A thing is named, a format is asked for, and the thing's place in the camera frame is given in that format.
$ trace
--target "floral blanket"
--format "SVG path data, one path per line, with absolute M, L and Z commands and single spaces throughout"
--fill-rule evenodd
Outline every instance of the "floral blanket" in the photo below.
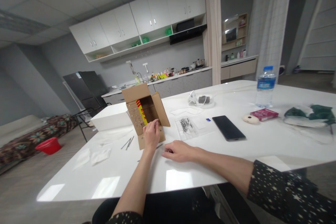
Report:
M 39 153 L 35 147 L 52 137 L 61 137 L 77 126 L 71 115 L 54 116 L 48 124 L 26 135 L 16 138 L 0 148 L 0 168 L 13 161 L 25 160 Z

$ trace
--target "sofa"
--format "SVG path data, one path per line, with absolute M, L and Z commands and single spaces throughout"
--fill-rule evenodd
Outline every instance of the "sofa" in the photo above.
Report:
M 62 137 L 77 126 L 71 115 L 54 116 L 44 123 L 29 115 L 0 126 L 0 174 L 39 151 L 35 147 L 52 137 Z

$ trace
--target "star-patterned sleeve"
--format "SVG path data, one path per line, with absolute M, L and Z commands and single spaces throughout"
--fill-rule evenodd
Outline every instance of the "star-patterned sleeve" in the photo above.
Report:
M 336 224 L 336 202 L 294 172 L 280 172 L 256 160 L 247 198 L 287 223 Z
M 136 212 L 121 212 L 114 215 L 106 224 L 144 224 L 142 216 Z

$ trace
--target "person's left hand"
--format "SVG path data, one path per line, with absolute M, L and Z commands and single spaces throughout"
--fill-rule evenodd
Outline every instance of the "person's left hand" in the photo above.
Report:
M 155 119 L 143 127 L 143 135 L 145 150 L 155 151 L 160 140 L 159 119 Z

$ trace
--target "white table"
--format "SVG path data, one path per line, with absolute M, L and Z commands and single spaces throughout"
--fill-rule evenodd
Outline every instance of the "white table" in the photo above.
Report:
M 216 102 L 215 107 L 203 110 L 197 115 L 198 117 L 211 119 L 214 116 L 226 115 L 246 135 L 247 140 L 227 142 L 211 121 L 207 122 L 208 129 L 213 132 L 186 142 L 211 152 L 238 156 L 251 161 L 265 156 L 276 156 L 288 166 L 288 169 L 303 168 L 336 160 L 336 144 L 321 145 L 305 132 L 298 132 L 281 120 L 272 119 L 260 125 L 244 122 L 242 116 L 257 110 L 253 104 L 256 96 L 256 85 L 256 82 L 241 80 L 196 91 L 199 95 L 215 95 Z M 165 144 L 179 138 L 175 120 L 181 116 L 192 117 L 188 113 L 179 116 L 173 116 L 170 113 L 176 108 L 188 107 L 188 95 L 189 93 L 184 93 L 162 100 L 171 124 L 170 128 L 164 128 Z M 336 107 L 336 94 L 282 85 L 275 86 L 272 110 L 278 112 L 280 117 L 294 105 L 309 105 L 312 103 Z M 193 109 L 188 109 L 188 111 L 198 112 Z M 99 142 L 109 139 L 116 132 L 126 132 L 132 129 L 134 129 L 133 126 L 129 126 L 123 129 L 98 132 L 45 185 L 37 196 L 37 200 L 73 201 L 120 197 L 142 154 L 138 147 L 136 133 L 133 130 L 122 139 L 103 147 L 99 145 Z M 128 150 L 126 151 L 126 148 L 121 150 L 120 148 L 124 143 L 133 135 L 135 137 Z M 104 148 L 111 148 L 111 154 L 107 160 L 95 166 L 86 163 L 84 166 L 73 170 L 79 153 L 87 148 L 91 149 L 91 153 Z M 175 163 L 163 158 L 161 156 L 163 150 L 164 148 L 161 146 L 156 151 L 149 175 L 148 193 L 160 193 L 226 182 L 222 177 L 198 164 L 190 162 Z

